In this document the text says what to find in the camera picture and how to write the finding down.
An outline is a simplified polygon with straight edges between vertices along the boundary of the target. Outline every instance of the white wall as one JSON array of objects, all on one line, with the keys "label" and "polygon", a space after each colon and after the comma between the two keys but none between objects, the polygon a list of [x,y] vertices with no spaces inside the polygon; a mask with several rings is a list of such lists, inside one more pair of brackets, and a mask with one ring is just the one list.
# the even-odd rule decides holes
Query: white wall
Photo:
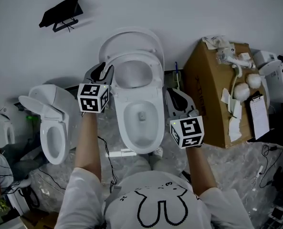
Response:
[{"label": "white wall", "polygon": [[63,0],[0,0],[0,99],[62,78],[77,84],[98,61],[100,36],[123,26],[153,30],[166,69],[182,67],[195,42],[224,34],[250,47],[283,54],[283,0],[79,0],[84,15],[69,33],[39,28],[44,12]]}]

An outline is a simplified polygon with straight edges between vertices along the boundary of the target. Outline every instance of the cotton ball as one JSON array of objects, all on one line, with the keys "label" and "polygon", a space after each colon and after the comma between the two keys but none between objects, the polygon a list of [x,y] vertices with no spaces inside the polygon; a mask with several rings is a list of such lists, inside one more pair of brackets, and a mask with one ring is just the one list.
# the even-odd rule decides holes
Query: cotton ball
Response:
[{"label": "cotton ball", "polygon": [[250,96],[250,89],[246,83],[240,83],[233,89],[233,97],[241,103],[248,99]]},{"label": "cotton ball", "polygon": [[252,89],[257,89],[261,86],[261,77],[258,74],[249,74],[246,82]]}]

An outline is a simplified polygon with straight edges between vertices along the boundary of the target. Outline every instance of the white plastic pipe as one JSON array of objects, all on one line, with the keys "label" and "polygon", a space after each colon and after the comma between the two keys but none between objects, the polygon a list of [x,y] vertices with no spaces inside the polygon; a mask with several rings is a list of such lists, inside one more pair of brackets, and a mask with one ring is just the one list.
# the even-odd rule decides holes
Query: white plastic pipe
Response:
[{"label": "white plastic pipe", "polygon": [[244,61],[244,60],[234,59],[234,58],[231,58],[230,56],[228,56],[228,57],[226,58],[226,61],[227,61],[227,62],[230,62],[230,63],[233,63],[233,64],[240,65],[240,66],[248,67],[248,68],[251,68],[251,67],[252,67],[252,63],[251,63],[251,62],[247,62],[247,61]]}]

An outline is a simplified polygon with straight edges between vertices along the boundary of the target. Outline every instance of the white paper sheet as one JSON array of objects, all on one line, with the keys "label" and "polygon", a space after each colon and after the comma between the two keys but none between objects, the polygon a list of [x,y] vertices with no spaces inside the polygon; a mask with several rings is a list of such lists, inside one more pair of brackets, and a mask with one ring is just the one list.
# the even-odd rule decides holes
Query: white paper sheet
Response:
[{"label": "white paper sheet", "polygon": [[229,94],[228,90],[226,88],[223,88],[221,101],[223,103],[228,104],[228,102],[230,101],[230,98],[231,98],[231,95]]},{"label": "white paper sheet", "polygon": [[232,117],[229,120],[228,135],[231,139],[231,142],[236,141],[242,136],[240,132],[240,119]]},{"label": "white paper sheet", "polygon": [[261,96],[260,98],[250,101],[250,107],[252,112],[255,139],[257,140],[259,137],[270,131],[264,97]]},{"label": "white paper sheet", "polygon": [[241,119],[242,118],[242,105],[239,100],[236,100],[233,108],[233,116]]}]

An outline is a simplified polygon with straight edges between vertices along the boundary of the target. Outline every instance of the sticker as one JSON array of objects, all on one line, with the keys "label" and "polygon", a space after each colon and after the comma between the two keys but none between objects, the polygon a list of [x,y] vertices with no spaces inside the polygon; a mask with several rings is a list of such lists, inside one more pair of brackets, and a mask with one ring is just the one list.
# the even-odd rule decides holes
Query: sticker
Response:
[{"label": "sticker", "polygon": [[81,95],[84,96],[98,96],[100,85],[85,84]]},{"label": "sticker", "polygon": [[183,136],[197,135],[202,133],[197,118],[181,120],[180,126]]},{"label": "sticker", "polygon": [[80,98],[81,107],[83,111],[99,111],[98,100],[93,98]]},{"label": "sticker", "polygon": [[100,97],[100,100],[101,100],[101,109],[103,109],[108,102],[108,89]]},{"label": "sticker", "polygon": [[179,145],[179,135],[177,134],[173,126],[171,126],[171,135],[173,136],[176,143]]},{"label": "sticker", "polygon": [[201,139],[201,135],[199,136],[194,136],[194,137],[189,137],[183,140],[183,145],[182,147],[189,147],[193,145],[198,145]]}]

